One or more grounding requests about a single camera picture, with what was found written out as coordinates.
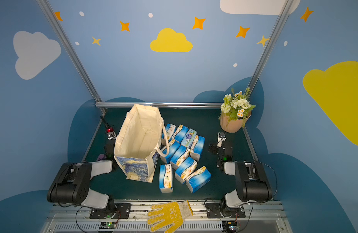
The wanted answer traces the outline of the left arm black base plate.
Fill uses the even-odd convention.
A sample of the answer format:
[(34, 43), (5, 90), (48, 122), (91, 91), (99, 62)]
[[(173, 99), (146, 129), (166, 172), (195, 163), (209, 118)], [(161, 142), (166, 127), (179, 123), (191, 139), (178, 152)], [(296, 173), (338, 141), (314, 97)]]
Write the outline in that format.
[(128, 219), (130, 215), (130, 203), (115, 203), (104, 209), (92, 209), (90, 219)]

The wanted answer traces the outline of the teal cartoon tissue pack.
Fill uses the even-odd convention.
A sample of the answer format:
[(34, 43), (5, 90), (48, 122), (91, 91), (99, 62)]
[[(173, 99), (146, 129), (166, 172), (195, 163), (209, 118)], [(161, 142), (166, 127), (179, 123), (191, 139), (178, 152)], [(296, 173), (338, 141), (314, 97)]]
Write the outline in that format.
[(190, 148), (192, 146), (196, 134), (197, 132), (195, 130), (189, 129), (188, 132), (185, 134), (183, 140), (181, 141), (181, 145)]

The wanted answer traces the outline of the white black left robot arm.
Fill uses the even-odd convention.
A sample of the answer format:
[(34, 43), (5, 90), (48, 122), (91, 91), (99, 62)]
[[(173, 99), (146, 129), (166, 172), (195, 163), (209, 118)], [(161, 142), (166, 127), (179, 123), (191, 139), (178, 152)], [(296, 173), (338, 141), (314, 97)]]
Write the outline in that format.
[(113, 170), (113, 149), (116, 137), (109, 138), (104, 154), (96, 162), (64, 163), (47, 193), (47, 201), (61, 207), (77, 205), (94, 210), (114, 212), (113, 198), (90, 188), (91, 180)]

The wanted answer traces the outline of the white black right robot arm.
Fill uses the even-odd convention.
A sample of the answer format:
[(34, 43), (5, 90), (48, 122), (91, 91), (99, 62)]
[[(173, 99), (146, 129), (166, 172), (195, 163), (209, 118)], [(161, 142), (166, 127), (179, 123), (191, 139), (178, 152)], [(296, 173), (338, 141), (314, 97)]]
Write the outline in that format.
[(240, 208), (247, 203), (266, 203), (274, 198), (264, 167), (259, 161), (233, 161), (233, 147), (224, 139), (209, 145), (209, 151), (217, 155), (216, 166), (226, 175), (235, 177), (235, 189), (221, 201), (222, 208)]

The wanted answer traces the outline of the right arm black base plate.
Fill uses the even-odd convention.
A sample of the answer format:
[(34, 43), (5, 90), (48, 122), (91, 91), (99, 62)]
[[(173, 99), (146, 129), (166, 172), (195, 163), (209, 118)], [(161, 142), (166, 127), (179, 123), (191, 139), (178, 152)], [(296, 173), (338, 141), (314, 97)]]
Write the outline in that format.
[(245, 210), (230, 208), (221, 203), (205, 203), (207, 218), (246, 218)]

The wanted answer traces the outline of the cream canvas tote bag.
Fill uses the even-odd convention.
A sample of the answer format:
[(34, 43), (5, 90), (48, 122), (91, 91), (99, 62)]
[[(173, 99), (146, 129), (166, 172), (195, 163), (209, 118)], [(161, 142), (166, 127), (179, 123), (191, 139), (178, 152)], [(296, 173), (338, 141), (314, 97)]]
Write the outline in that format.
[(170, 149), (162, 152), (162, 135), (168, 143), (164, 120), (159, 108), (135, 104), (126, 113), (117, 135), (114, 159), (126, 179), (151, 183), (160, 156), (168, 156)]

